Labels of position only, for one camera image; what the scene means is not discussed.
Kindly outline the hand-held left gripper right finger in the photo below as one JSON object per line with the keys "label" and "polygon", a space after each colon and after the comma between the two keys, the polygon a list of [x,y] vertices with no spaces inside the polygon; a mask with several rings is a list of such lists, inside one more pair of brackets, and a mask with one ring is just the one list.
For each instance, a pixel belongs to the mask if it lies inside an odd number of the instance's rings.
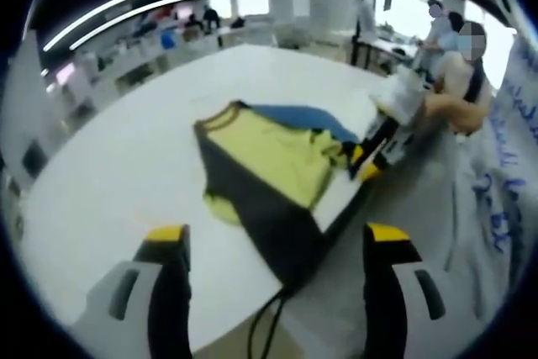
{"label": "hand-held left gripper right finger", "polygon": [[364,228],[367,358],[444,358],[441,291],[403,230]]}

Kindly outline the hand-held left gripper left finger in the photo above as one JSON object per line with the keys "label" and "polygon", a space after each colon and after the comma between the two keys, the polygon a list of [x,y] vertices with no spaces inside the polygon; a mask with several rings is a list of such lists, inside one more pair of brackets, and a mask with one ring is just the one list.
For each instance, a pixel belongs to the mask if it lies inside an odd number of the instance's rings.
{"label": "hand-held left gripper left finger", "polygon": [[190,358],[190,227],[151,230],[134,256],[87,294],[86,350],[93,358]]}

